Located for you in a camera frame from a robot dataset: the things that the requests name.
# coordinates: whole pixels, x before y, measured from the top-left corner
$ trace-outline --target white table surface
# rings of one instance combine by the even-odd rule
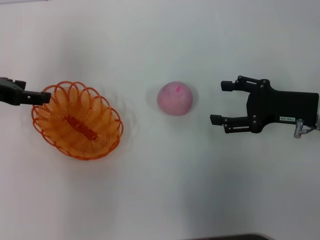
[[[294,126],[225,134],[210,114],[246,115],[238,75],[320,93],[318,0],[50,0],[0,6],[0,75],[41,91],[81,81],[120,113],[106,158],[62,155],[28,105],[0,104],[0,238],[178,240],[258,232],[320,237],[320,133]],[[195,106],[162,114],[183,81]]]

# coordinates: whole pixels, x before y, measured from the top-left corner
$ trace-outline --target white label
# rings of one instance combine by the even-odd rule
[[[296,118],[294,117],[288,117],[288,116],[281,116],[280,121],[286,121],[286,122],[296,122]]]

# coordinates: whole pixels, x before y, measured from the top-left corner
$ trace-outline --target pink ball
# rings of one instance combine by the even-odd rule
[[[184,115],[191,109],[193,96],[190,88],[179,81],[165,85],[158,93],[159,107],[169,115]]]

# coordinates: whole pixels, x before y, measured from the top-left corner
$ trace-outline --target woven plastic basket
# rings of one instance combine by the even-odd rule
[[[124,131],[107,99],[81,82],[62,81],[46,87],[50,103],[33,106],[33,126],[50,145],[79,159],[99,159],[114,150]]]

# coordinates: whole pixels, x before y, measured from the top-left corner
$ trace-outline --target pink sphere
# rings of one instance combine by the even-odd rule
[[[158,93],[159,107],[169,115],[184,115],[191,109],[192,92],[190,88],[179,81],[173,81],[165,85]]]

